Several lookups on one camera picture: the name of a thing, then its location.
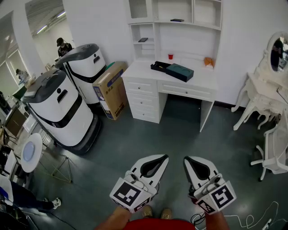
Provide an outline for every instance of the sneaker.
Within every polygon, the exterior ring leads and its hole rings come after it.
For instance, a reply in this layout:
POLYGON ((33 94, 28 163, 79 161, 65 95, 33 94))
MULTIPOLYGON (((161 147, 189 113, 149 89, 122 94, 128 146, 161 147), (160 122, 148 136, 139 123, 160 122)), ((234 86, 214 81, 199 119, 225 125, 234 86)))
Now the sneaker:
POLYGON ((142 208, 143 218, 153 218, 153 212, 150 205, 146 205, 142 208))
POLYGON ((54 208, 53 209, 56 209, 58 208, 59 206, 61 206, 62 202, 59 198, 56 198, 55 200, 52 201, 53 205, 54 205, 54 208))
POLYGON ((171 209, 164 209, 161 214, 161 219, 163 220, 172 220, 172 211, 171 209))

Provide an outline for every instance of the cardboard box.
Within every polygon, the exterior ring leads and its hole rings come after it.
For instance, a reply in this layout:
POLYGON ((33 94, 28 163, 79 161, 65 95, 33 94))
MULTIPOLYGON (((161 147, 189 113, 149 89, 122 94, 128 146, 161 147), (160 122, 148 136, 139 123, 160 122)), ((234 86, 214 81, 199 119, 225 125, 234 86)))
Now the cardboard box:
POLYGON ((117 120, 128 101, 121 77, 126 69, 125 62, 115 62, 93 83, 106 116, 113 120, 117 120))

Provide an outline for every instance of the dark green box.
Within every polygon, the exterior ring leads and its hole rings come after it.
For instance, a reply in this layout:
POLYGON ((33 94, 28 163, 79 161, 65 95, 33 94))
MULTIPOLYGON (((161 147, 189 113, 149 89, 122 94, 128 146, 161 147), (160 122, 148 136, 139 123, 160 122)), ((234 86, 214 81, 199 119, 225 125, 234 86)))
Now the dark green box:
POLYGON ((184 66, 180 66, 174 63, 166 68, 166 73, 181 81, 187 82, 193 77, 194 70, 188 69, 184 66))

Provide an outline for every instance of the oval mirror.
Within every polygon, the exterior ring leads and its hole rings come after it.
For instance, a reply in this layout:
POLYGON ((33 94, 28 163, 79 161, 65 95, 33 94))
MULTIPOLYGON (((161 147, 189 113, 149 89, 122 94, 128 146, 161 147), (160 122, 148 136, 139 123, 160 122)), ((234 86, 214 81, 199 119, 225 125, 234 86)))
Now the oval mirror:
POLYGON ((288 61, 287 39, 279 37, 273 44, 271 50, 271 67, 275 72, 282 72, 288 61))

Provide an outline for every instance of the ceiling light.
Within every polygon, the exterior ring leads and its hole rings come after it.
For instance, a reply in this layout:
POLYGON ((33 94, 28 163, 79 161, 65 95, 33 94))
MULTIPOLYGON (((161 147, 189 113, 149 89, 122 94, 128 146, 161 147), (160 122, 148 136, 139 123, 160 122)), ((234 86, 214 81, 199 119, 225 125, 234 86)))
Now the ceiling light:
POLYGON ((37 32, 37 34, 39 34, 39 33, 40 33, 42 30, 44 30, 46 27, 47 27, 47 26, 42 27, 42 28, 37 32))
POLYGON ((59 18, 59 17, 63 16, 65 13, 66 12, 64 11, 63 13, 59 14, 57 17, 59 18))

